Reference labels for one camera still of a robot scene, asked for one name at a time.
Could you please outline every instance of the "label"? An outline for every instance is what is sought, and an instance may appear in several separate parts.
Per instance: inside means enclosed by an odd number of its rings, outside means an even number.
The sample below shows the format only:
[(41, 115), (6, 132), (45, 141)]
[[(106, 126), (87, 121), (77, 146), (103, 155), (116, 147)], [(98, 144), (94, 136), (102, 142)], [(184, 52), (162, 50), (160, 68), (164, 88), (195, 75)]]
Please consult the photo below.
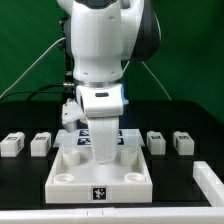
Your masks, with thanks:
[(45, 140), (46, 139), (46, 137), (36, 137), (36, 140)]
[(159, 135), (154, 135), (154, 136), (151, 136), (152, 139), (161, 139), (161, 137)]
[(178, 136), (178, 137), (179, 137), (179, 139), (189, 139), (188, 136)]
[(8, 141), (15, 141), (18, 137), (8, 137), (6, 140)]
[(93, 200), (106, 200), (107, 188), (106, 187), (93, 187), (92, 188)]
[(17, 146), (18, 146), (18, 150), (20, 150), (21, 149), (21, 140), (19, 139), (19, 141), (17, 142)]
[(90, 138), (79, 138), (77, 145), (91, 145)]

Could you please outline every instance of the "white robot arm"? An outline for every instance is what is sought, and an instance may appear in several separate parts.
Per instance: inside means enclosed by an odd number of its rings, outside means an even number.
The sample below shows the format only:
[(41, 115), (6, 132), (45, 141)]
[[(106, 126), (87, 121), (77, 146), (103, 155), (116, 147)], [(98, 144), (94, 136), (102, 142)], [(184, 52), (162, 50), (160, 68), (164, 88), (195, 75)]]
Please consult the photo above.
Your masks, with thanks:
[(121, 60), (146, 60), (158, 48), (158, 22), (148, 0), (58, 0), (71, 15), (65, 25), (66, 51), (75, 61), (76, 101), (63, 106), (67, 131), (86, 118), (93, 158), (116, 155), (123, 113)]

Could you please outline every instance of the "green backdrop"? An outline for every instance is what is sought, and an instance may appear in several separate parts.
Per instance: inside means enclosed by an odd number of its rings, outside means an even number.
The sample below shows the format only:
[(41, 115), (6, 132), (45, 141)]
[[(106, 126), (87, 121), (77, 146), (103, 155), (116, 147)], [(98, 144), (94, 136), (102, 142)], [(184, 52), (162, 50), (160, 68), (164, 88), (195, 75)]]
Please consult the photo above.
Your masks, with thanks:
[[(160, 49), (146, 63), (174, 100), (199, 103), (224, 123), (224, 1), (154, 0)], [(59, 39), (65, 13), (56, 0), (0, 1), (0, 93)], [(13, 90), (30, 91), (63, 82), (64, 56), (55, 48)], [(130, 100), (166, 100), (140, 63), (125, 74)], [(23, 100), (21, 95), (8, 100)], [(38, 96), (36, 99), (59, 99)]]

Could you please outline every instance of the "circular hole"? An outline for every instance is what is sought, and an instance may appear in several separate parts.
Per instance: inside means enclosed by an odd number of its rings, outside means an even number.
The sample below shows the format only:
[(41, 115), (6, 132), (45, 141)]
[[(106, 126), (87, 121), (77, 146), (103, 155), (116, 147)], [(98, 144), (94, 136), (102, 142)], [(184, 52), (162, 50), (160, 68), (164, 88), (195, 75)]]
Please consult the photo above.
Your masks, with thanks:
[(109, 20), (110, 20), (110, 21), (114, 21), (114, 20), (115, 20), (115, 17), (114, 17), (114, 16), (110, 16), (110, 17), (109, 17)]
[(54, 177), (54, 184), (68, 184), (74, 181), (74, 177), (71, 174), (63, 173)]
[(126, 183), (144, 183), (145, 176), (141, 173), (128, 173), (125, 175), (124, 180)]

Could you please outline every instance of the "white object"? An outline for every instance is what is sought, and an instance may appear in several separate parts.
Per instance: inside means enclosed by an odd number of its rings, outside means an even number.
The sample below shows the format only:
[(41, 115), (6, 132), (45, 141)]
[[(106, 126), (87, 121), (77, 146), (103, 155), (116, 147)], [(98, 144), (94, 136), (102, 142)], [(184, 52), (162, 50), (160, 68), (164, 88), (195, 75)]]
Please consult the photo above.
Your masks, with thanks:
[(193, 177), (213, 207), (224, 207), (224, 185), (206, 162), (194, 162)]
[[(64, 148), (59, 148), (45, 185), (46, 203), (151, 202), (152, 181), (141, 148), (136, 147), (137, 163), (130, 166), (120, 162), (124, 149), (118, 148), (113, 161), (99, 164), (93, 160), (90, 147), (76, 148), (80, 154), (79, 165), (65, 166)], [(66, 174), (72, 175), (74, 182), (66, 183), (69, 180)], [(55, 184), (58, 177), (61, 183)]]
[(38, 133), (30, 143), (32, 157), (46, 156), (51, 148), (51, 134), (48, 132)]
[(166, 141), (160, 132), (149, 131), (147, 133), (147, 146), (152, 155), (165, 155)]
[(179, 155), (194, 155), (194, 141), (187, 132), (174, 132), (173, 145)]
[(70, 184), (74, 182), (74, 176), (68, 173), (58, 174), (53, 179), (54, 184)]
[(22, 132), (11, 133), (1, 142), (2, 157), (16, 157), (24, 147), (25, 135)]
[(80, 163), (79, 151), (75, 148), (64, 148), (62, 152), (63, 166), (77, 166)]
[(123, 75), (120, 2), (93, 10), (73, 1), (71, 27), (74, 78), (84, 82), (120, 79)]
[(124, 176), (125, 183), (145, 183), (145, 176), (141, 173), (128, 173)]
[[(87, 141), (88, 146), (91, 146), (89, 130), (79, 129), (73, 133), (68, 133), (64, 129), (60, 129), (57, 133), (53, 147), (86, 147), (86, 144), (80, 145), (81, 141)], [(144, 147), (144, 141), (138, 129), (120, 129), (118, 135), (117, 147)]]
[(62, 124), (67, 132), (75, 131), (77, 129), (77, 120), (83, 118), (85, 118), (85, 115), (75, 101), (70, 101), (63, 105)]
[(224, 208), (94, 208), (1, 211), (1, 224), (223, 224)]
[(137, 164), (138, 150), (135, 147), (124, 148), (121, 150), (121, 164), (133, 166)]

